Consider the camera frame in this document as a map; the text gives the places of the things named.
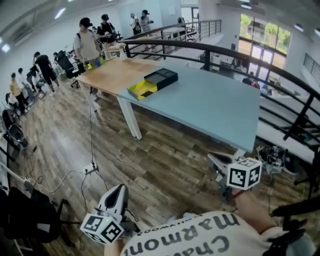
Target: white cube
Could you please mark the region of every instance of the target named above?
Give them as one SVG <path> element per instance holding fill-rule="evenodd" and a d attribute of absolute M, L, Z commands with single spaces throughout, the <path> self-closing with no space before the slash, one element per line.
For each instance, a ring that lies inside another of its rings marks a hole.
<path fill-rule="evenodd" d="M 104 245 L 111 245 L 124 232 L 114 218 L 92 214 L 85 216 L 80 229 L 93 241 Z"/>
<path fill-rule="evenodd" d="M 246 158 L 228 165 L 227 186 L 248 190 L 260 182 L 262 162 Z"/>

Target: person wearing yellow shirt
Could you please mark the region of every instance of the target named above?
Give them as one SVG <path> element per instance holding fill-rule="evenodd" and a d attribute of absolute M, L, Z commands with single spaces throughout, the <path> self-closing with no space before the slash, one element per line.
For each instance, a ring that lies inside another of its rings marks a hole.
<path fill-rule="evenodd" d="M 30 109 L 29 103 L 25 99 L 24 95 L 21 93 L 21 90 L 17 84 L 16 73 L 11 74 L 10 93 L 19 102 L 21 113 L 28 113 L 28 110 Z"/>

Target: red bracelet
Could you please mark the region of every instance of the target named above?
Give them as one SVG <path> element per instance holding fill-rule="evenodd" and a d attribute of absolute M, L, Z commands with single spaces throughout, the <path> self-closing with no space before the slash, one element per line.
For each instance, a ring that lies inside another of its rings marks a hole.
<path fill-rule="evenodd" d="M 240 196 L 244 192 L 246 192 L 246 190 L 241 190 L 240 192 L 236 193 L 235 195 L 233 195 L 233 199 L 236 199 L 238 196 Z"/>

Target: blue tabletop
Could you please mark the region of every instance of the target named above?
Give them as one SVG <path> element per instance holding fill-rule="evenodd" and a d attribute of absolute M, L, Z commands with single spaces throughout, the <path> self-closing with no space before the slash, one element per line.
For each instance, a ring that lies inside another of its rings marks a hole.
<path fill-rule="evenodd" d="M 177 72 L 178 81 L 141 101 L 126 89 L 118 96 L 235 148 L 253 150 L 260 106 L 258 89 L 195 68 L 165 64 L 155 70 L 163 67 Z"/>

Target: black box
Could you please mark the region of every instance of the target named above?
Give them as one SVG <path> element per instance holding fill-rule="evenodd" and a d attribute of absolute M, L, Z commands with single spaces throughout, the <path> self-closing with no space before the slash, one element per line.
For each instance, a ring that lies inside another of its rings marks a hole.
<path fill-rule="evenodd" d="M 157 86 L 158 91 L 178 81 L 178 74 L 169 69 L 162 68 L 148 74 L 144 80 Z"/>

